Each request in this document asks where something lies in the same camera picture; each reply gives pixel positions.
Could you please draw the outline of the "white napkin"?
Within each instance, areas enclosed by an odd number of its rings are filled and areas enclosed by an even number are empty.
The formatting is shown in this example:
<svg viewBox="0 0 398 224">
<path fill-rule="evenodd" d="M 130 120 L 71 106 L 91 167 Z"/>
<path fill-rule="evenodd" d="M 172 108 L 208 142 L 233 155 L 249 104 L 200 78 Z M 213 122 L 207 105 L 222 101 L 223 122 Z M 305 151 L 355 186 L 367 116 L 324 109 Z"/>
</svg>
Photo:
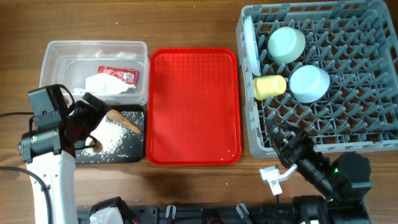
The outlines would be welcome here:
<svg viewBox="0 0 398 224">
<path fill-rule="evenodd" d="M 99 73 L 90 76 L 85 80 L 84 88 L 75 88 L 75 94 L 84 94 L 89 92 L 98 95 L 115 95 L 135 88 L 132 84 L 127 84 L 124 81 L 108 75 L 106 73 Z"/>
</svg>

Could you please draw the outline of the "brown meat scrap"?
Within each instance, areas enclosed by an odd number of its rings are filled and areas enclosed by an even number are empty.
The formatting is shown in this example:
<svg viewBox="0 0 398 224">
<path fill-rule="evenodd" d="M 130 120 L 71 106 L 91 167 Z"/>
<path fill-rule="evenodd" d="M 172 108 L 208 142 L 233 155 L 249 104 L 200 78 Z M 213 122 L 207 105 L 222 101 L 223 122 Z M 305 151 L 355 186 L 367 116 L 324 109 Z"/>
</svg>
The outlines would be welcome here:
<svg viewBox="0 0 398 224">
<path fill-rule="evenodd" d="M 90 149 L 94 152 L 94 153 L 99 153 L 103 150 L 103 146 L 99 141 L 91 141 L 89 143 Z"/>
</svg>

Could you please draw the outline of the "white rice pile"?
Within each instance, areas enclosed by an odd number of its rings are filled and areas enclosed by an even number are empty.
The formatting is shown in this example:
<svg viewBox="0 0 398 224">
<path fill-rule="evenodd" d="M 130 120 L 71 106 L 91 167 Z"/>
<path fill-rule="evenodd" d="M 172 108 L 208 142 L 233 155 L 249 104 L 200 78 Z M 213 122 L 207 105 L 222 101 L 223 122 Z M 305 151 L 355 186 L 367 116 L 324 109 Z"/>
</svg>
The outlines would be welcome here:
<svg viewBox="0 0 398 224">
<path fill-rule="evenodd" d="M 130 122 L 135 124 L 144 133 L 144 113 L 142 111 L 122 111 Z M 81 154 L 93 158 L 100 157 L 103 161 L 111 156 L 117 158 L 142 157 L 144 147 L 144 134 L 136 134 L 124 126 L 109 119 L 106 115 L 97 128 L 91 132 L 103 146 L 103 150 L 94 153 L 90 148 L 81 151 Z"/>
</svg>

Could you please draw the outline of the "red ketchup sachet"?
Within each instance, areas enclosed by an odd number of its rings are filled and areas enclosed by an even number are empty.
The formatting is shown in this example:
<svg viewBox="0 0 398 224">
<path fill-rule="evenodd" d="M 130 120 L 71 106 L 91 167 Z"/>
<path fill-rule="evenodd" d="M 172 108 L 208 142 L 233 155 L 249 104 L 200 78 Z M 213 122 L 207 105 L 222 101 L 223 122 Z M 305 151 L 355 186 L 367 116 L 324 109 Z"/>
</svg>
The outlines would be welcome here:
<svg viewBox="0 0 398 224">
<path fill-rule="evenodd" d="M 122 80 L 128 85 L 135 85 L 137 83 L 137 78 L 139 71 L 131 68 L 115 68 L 107 66 L 99 66 L 97 69 L 98 73 L 105 73 Z"/>
</svg>

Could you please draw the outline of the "light blue bowl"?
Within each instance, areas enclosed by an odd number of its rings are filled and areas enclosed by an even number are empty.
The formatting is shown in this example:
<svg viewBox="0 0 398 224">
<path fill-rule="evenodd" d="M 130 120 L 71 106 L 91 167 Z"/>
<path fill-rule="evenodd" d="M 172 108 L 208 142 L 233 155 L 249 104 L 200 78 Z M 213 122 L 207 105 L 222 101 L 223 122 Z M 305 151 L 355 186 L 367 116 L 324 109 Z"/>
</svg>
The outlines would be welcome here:
<svg viewBox="0 0 398 224">
<path fill-rule="evenodd" d="M 298 68 L 289 78 L 289 89 L 295 99 L 301 103 L 318 101 L 329 86 L 329 74 L 314 65 Z"/>
</svg>

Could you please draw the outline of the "yellow plastic cup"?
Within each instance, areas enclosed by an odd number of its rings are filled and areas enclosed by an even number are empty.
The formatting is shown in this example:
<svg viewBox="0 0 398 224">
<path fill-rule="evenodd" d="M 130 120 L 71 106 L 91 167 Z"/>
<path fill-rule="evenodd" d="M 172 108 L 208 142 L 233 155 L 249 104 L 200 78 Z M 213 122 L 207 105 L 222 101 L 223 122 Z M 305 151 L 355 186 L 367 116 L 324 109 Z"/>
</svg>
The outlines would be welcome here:
<svg viewBox="0 0 398 224">
<path fill-rule="evenodd" d="M 281 75 L 267 75 L 254 79 L 254 95 L 259 101 L 270 96 L 283 94 L 287 89 L 287 82 Z"/>
</svg>

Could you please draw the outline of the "mint green bowl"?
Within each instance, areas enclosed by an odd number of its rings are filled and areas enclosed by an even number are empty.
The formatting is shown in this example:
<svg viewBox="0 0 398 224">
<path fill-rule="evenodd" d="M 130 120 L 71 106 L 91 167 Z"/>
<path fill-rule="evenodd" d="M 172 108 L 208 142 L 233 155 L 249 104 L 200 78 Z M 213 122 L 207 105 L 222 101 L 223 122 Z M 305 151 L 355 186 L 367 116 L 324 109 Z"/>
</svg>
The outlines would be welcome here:
<svg viewBox="0 0 398 224">
<path fill-rule="evenodd" d="M 305 48 L 304 34 L 291 27 L 281 27 L 269 37 L 267 50 L 276 63 L 291 63 Z"/>
</svg>

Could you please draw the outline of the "light blue plate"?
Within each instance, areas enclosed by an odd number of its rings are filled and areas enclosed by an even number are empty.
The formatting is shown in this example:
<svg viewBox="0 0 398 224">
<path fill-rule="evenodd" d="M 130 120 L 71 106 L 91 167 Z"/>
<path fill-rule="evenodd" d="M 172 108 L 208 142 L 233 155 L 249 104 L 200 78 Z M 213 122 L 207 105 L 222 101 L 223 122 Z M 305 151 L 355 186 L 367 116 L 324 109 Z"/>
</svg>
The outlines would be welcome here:
<svg viewBox="0 0 398 224">
<path fill-rule="evenodd" d="M 249 68 L 255 76 L 260 76 L 259 52 L 256 42 L 254 23 L 252 17 L 245 18 L 243 22 L 244 41 Z"/>
</svg>

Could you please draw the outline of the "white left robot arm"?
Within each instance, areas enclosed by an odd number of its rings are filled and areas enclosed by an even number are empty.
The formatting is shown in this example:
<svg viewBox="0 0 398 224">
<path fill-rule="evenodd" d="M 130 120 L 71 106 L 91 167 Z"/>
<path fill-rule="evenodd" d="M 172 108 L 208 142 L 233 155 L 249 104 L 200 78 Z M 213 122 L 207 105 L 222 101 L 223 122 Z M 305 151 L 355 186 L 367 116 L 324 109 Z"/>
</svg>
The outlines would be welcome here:
<svg viewBox="0 0 398 224">
<path fill-rule="evenodd" d="M 86 140 L 108 106 L 91 93 L 68 106 L 60 90 L 29 93 L 33 109 L 19 152 L 32 174 L 36 223 L 78 223 L 74 193 L 75 153 L 88 149 Z"/>
</svg>

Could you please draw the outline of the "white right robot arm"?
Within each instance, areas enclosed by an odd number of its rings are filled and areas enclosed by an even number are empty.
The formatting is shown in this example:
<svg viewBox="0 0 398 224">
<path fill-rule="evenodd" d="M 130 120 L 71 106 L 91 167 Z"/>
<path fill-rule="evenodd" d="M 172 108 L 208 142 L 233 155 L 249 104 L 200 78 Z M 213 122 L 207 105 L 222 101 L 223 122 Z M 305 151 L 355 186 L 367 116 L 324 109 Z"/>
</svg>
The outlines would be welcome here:
<svg viewBox="0 0 398 224">
<path fill-rule="evenodd" d="M 363 202 L 372 187 L 368 158 L 345 152 L 331 161 L 314 150 L 306 131 L 287 124 L 270 122 L 267 132 L 280 163 L 320 193 L 294 198 L 294 223 L 370 223 Z"/>
</svg>

